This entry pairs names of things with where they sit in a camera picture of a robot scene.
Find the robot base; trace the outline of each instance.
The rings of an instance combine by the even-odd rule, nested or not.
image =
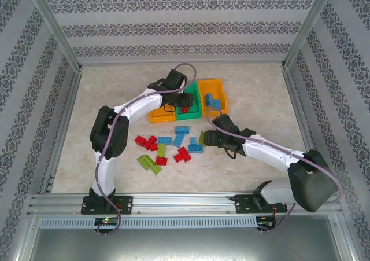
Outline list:
[[[114,196],[112,192],[108,198],[119,208],[122,215],[130,215],[132,211],[132,196]],[[101,196],[90,188],[89,196],[85,196],[81,207],[82,215],[115,215],[117,211]]]
[[[286,204],[276,203],[274,205],[265,203],[262,208],[259,208],[253,201],[252,194],[237,194],[230,197],[230,200],[235,202],[237,214],[261,214],[272,213],[273,206],[276,208],[276,213],[286,213],[288,208]]]

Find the metal plate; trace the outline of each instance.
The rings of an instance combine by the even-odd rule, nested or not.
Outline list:
[[[131,215],[132,196],[115,196],[113,203],[120,209],[121,215]],[[102,212],[93,202],[90,196],[85,196],[82,201],[81,214],[83,215],[115,215],[116,210],[112,208],[109,212]]]
[[[276,203],[274,205],[266,204],[265,207],[260,210],[253,203],[253,196],[248,194],[237,194],[233,196],[235,202],[235,208],[237,214],[262,214],[272,213],[272,207],[276,207],[276,213],[286,213],[288,211],[286,204]]]

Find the plastic bin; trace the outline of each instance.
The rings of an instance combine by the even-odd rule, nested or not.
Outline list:
[[[206,106],[206,99],[205,96],[208,93],[212,94],[213,99],[218,99],[220,100],[220,106],[221,106],[221,111],[222,113],[227,113],[227,97],[226,93],[224,90],[224,86],[222,84],[222,81],[220,79],[213,79],[213,80],[199,80],[197,81],[198,83],[198,90],[199,94],[201,96],[201,102],[202,102],[202,116],[206,116],[206,112],[212,107],[207,107]],[[218,111],[212,111],[209,113],[209,116],[218,116],[219,112]]]
[[[167,112],[164,110],[166,108],[167,110],[173,109],[170,105],[165,105],[159,109],[155,109],[149,113],[150,123],[161,123],[161,122],[171,122],[176,121],[176,114],[175,110],[173,112]]]
[[[181,108],[176,108],[176,120],[201,118],[202,102],[197,83],[193,83],[191,86],[186,88],[184,92],[190,93],[194,96],[194,103],[187,113],[183,113]]]

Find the cable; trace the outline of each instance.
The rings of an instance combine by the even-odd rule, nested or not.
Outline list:
[[[177,70],[179,67],[183,66],[183,65],[188,65],[190,66],[193,70],[194,70],[194,77],[193,79],[191,80],[191,82],[188,84],[188,85],[184,85],[184,87],[181,87],[179,89],[173,89],[173,90],[164,90],[164,91],[155,91],[155,92],[152,92],[152,93],[148,93],[148,94],[145,94],[145,95],[142,95],[142,96],[139,96],[135,99],[133,99],[131,102],[127,103],[127,105],[125,105],[116,115],[116,117],[114,118],[113,120],[113,123],[110,127],[110,131],[109,131],[109,134],[108,134],[108,137],[106,139],[106,142],[105,142],[105,145],[104,145],[104,148],[103,148],[103,151],[98,159],[98,163],[97,163],[97,166],[95,167],[95,180],[97,182],[97,186],[98,186],[98,189],[100,191],[100,193],[102,194],[102,196],[104,197],[104,199],[117,211],[117,217],[118,217],[118,223],[116,225],[116,227],[114,229],[112,229],[112,231],[108,232],[108,233],[104,233],[104,236],[108,236],[108,235],[111,235],[113,234],[114,232],[116,232],[118,230],[118,228],[120,227],[121,225],[121,212],[120,210],[118,209],[117,206],[115,206],[115,204],[108,198],[108,196],[103,192],[103,189],[100,185],[100,182],[99,182],[99,178],[98,178],[98,171],[99,171],[99,166],[100,164],[102,163],[102,160],[104,158],[104,155],[108,149],[108,146],[109,146],[109,143],[110,143],[110,140],[112,139],[112,135],[113,135],[113,130],[116,126],[116,123],[117,123],[117,120],[118,118],[120,117],[120,115],[127,110],[127,108],[129,106],[131,106],[133,103],[147,97],[147,96],[151,96],[151,95],[155,95],[155,94],[165,94],[165,93],[174,93],[174,92],[179,92],[179,91],[182,91],[184,89],[186,89],[188,86],[191,86],[194,82],[195,82],[195,79],[197,78],[197,69],[195,69],[195,67],[190,64],[190,63],[180,63],[178,66],[176,66],[174,69]],[[98,235],[100,234],[103,234],[101,232],[99,232],[99,228],[100,228],[101,225],[98,225],[97,227],[97,233]]]
[[[331,201],[327,201],[325,202],[324,204],[335,204],[335,203],[338,203],[342,196],[343,196],[343,188],[342,188],[342,185],[339,183],[339,181],[330,173],[328,172],[327,170],[323,169],[322,167],[318,166],[317,164],[315,164],[314,162],[310,161],[310,160],[307,160],[299,155],[296,155],[296,154],[291,154],[291,152],[289,152],[288,150],[285,150],[285,149],[282,149],[274,144],[271,144],[270,142],[263,142],[259,139],[255,139],[255,138],[247,138],[247,137],[244,137],[242,135],[237,135],[237,134],[233,134],[233,133],[230,133],[228,131],[225,131],[223,129],[221,129],[220,127],[217,127],[210,119],[209,117],[209,112],[211,111],[218,111],[221,115],[222,115],[222,112],[218,109],[210,109],[206,112],[206,118],[208,120],[208,122],[219,132],[221,133],[224,133],[224,134],[227,134],[227,135],[230,135],[232,137],[235,137],[235,138],[241,138],[241,139],[244,139],[246,141],[252,141],[252,142],[256,142],[258,144],[263,144],[263,145],[267,145],[267,146],[270,146],[284,154],[287,154],[289,156],[292,156],[300,161],[303,161],[305,162],[306,164],[309,164],[310,166],[313,166],[314,168],[320,170],[322,173],[324,173],[326,176],[328,176],[330,179],[332,179],[332,181],[336,184],[336,186],[338,187],[338,191],[339,191],[339,194],[337,196],[337,198],[335,200],[331,200]],[[287,213],[287,215],[283,218],[283,220],[276,226],[273,228],[273,230],[277,229],[278,227],[280,227],[285,221],[286,219],[288,218],[288,216],[293,212],[294,210],[294,207],[295,207],[295,203],[293,204],[293,206],[290,208],[289,212]]]

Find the vent slot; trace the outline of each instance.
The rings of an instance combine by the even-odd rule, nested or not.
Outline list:
[[[95,218],[42,218],[41,229],[91,229]],[[181,228],[236,228],[257,227],[255,216],[189,217],[189,218],[125,218],[122,229],[181,229]]]

